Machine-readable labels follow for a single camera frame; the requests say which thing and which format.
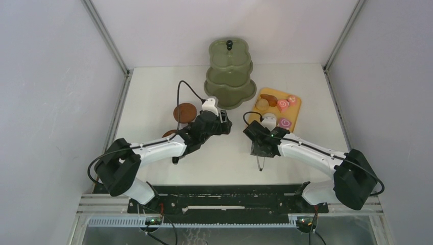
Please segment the yellow serving tray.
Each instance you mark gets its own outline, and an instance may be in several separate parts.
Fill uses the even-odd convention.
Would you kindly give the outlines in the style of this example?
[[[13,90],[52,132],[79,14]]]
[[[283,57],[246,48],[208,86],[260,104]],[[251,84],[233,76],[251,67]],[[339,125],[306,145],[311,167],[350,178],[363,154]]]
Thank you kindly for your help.
[[[278,100],[286,100],[286,98],[289,95],[294,95],[294,94],[291,94],[291,93],[287,93],[287,92],[283,92],[283,91],[280,91],[280,90],[276,90],[276,89],[272,89],[272,88],[269,88],[269,87],[265,87],[265,88],[263,88],[263,89],[260,90],[260,92],[258,94],[257,100],[260,99],[260,95],[262,93],[271,94],[271,95],[277,97]],[[259,110],[257,110],[255,108],[255,105],[254,105],[254,107],[252,109],[253,112],[248,114],[247,123],[251,123],[254,120],[256,120],[259,123],[261,123],[262,116],[264,114],[266,114],[266,113],[272,113],[272,114],[276,115],[276,117],[277,117],[277,123],[278,123],[279,118],[282,118],[282,117],[283,118],[287,118],[288,120],[290,120],[292,122],[292,126],[289,129],[289,131],[293,132],[294,128],[295,128],[295,125],[296,125],[296,122],[297,122],[297,118],[298,118],[299,112],[300,112],[301,104],[302,104],[302,101],[301,101],[300,97],[298,97],[298,98],[299,98],[298,104],[296,106],[294,106],[294,107],[290,107],[289,106],[289,108],[285,112],[283,112],[283,113],[280,113],[278,111],[277,107],[269,107],[269,109],[266,110],[266,111],[259,111]]]

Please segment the green three-tier dessert stand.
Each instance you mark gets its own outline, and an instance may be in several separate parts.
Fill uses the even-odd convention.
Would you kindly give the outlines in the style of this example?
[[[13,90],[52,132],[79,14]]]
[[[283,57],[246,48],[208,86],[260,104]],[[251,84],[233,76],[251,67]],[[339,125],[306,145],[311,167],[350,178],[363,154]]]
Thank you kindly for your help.
[[[254,64],[248,43],[241,38],[219,39],[210,44],[208,52],[204,91],[218,99],[218,107],[232,110],[254,98],[257,87],[251,79]]]

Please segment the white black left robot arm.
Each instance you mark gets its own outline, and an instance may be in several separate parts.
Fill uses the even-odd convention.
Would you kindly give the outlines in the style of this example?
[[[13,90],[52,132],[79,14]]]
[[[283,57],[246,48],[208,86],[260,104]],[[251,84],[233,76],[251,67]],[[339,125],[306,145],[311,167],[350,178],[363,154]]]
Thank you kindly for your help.
[[[232,122],[227,112],[201,111],[196,119],[168,137],[147,143],[117,139],[91,166],[112,197],[128,196],[148,213],[155,212],[160,200],[152,185],[139,179],[141,167],[166,158],[180,159],[197,150],[211,137],[228,135]]]

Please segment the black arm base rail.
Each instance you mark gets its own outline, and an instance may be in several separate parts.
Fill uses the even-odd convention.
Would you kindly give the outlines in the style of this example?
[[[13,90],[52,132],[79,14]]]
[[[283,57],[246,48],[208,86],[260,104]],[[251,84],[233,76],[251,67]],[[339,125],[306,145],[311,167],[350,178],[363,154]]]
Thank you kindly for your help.
[[[294,226],[295,217],[327,214],[327,204],[311,205],[301,184],[157,185],[157,195],[143,205],[124,195],[112,197],[98,186],[81,197],[77,215],[107,225],[164,224],[176,227]]]

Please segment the black metal food tongs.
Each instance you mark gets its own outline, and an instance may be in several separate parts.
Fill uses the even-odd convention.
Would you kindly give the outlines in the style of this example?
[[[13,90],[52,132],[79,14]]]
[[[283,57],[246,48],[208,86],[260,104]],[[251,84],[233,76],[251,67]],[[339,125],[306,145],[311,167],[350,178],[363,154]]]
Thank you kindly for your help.
[[[259,171],[263,171],[265,166],[265,157],[256,156],[256,163]]]

